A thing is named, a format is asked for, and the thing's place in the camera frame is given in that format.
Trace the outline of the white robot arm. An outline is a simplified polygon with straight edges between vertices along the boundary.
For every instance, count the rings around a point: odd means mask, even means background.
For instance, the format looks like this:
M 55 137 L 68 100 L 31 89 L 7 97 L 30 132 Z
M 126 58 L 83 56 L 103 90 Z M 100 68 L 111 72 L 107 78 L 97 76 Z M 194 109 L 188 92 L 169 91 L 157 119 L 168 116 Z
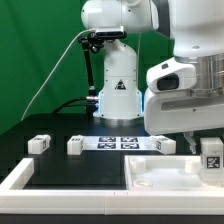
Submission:
M 224 0 L 88 0 L 81 12 L 90 49 L 104 49 L 104 87 L 94 117 L 111 125 L 140 117 L 151 135 L 224 127 Z M 120 40 L 155 30 L 174 40 L 173 57 L 137 88 L 137 55 Z

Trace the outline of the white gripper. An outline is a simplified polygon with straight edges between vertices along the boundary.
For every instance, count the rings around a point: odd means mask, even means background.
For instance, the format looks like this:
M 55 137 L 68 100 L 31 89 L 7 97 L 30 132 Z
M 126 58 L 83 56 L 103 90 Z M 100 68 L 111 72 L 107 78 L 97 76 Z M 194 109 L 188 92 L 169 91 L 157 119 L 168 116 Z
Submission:
M 147 90 L 144 126 L 150 135 L 184 132 L 190 151 L 196 153 L 193 132 L 224 127 L 224 96 L 192 98 L 188 91 L 153 93 Z

